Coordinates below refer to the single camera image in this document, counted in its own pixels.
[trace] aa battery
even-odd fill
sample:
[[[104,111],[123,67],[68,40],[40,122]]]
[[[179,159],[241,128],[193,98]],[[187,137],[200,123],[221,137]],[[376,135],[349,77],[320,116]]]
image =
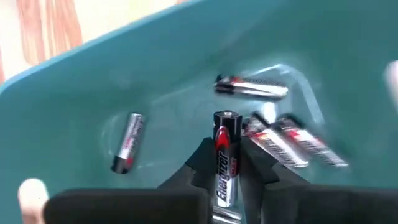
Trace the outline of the aa battery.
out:
[[[217,153],[216,205],[230,207],[238,197],[242,116],[233,111],[215,112],[213,128]]]
[[[278,126],[292,142],[296,143],[296,145],[312,156],[319,158],[322,162],[330,166],[348,166],[333,150],[326,146],[319,138],[311,134],[294,115],[283,114],[277,119],[274,125]]]
[[[217,93],[240,94],[253,97],[266,97],[279,100],[286,96],[285,84],[270,79],[227,77],[218,75],[215,83]]]
[[[287,141],[257,112],[245,120],[244,135],[287,167],[306,167],[309,158]]]
[[[113,172],[118,174],[126,174],[129,172],[134,160],[134,155],[137,152],[143,124],[144,117],[141,114],[131,113],[129,115],[118,154],[116,154],[113,159],[111,167]]]
[[[214,206],[213,207],[213,224],[240,224],[242,215],[231,210]]]

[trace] energizer logo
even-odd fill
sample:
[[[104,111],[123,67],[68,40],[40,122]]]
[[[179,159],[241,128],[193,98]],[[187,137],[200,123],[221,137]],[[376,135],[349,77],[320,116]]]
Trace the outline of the energizer logo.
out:
[[[228,175],[228,158],[223,154],[222,150],[218,151],[218,187],[217,197],[226,202],[227,181],[230,180]]]

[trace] teal plastic bin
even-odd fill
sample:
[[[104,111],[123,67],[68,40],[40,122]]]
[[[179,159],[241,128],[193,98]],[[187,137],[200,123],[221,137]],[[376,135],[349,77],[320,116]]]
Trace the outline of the teal plastic bin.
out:
[[[349,162],[318,184],[397,187],[398,116],[384,79],[398,59],[398,1],[203,0],[91,41],[0,86],[0,223],[17,189],[157,187],[212,134],[212,114],[293,112]],[[216,96],[219,73],[288,83],[278,103]],[[110,171],[128,112],[147,117],[132,171]]]

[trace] battery label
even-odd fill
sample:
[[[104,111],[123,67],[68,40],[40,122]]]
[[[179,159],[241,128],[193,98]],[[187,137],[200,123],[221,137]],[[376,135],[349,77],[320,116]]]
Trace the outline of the battery label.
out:
[[[226,194],[228,183],[230,180],[230,176],[228,175],[228,157],[226,157],[222,151],[218,151],[218,188],[217,188],[217,196],[226,202]]]
[[[275,131],[265,129],[250,136],[263,150],[287,166],[306,167],[308,161],[302,159]]]
[[[293,142],[296,142],[301,148],[309,153],[318,156],[323,162],[331,165],[344,167],[348,164],[337,156],[329,147],[327,147],[320,139],[313,136],[305,129],[294,128],[294,124],[287,120],[281,124],[282,131]]]
[[[128,159],[136,152],[138,142],[138,135],[142,129],[142,116],[139,114],[132,114],[131,119],[124,135],[122,148],[118,157]]]

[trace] battery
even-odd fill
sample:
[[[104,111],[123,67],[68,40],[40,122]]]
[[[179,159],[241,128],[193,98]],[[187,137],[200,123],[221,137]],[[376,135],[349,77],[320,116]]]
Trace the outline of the battery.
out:
[[[286,140],[257,112],[245,120],[244,135],[287,167],[308,166],[308,156]]]
[[[213,139],[216,144],[216,205],[230,207],[238,197],[239,154],[242,116],[234,111],[214,113]]]
[[[124,137],[121,141],[118,154],[115,155],[111,166],[113,172],[117,174],[127,174],[130,171],[134,155],[139,145],[143,124],[143,115],[137,113],[131,113],[129,115]]]
[[[240,224],[242,215],[225,208],[213,207],[213,224]]]
[[[335,154],[323,141],[311,134],[296,116],[283,114],[274,125],[278,126],[292,142],[322,162],[336,167],[348,166],[348,163]]]
[[[271,79],[243,78],[218,75],[214,84],[217,93],[266,97],[275,100],[286,96],[288,88],[282,82]]]

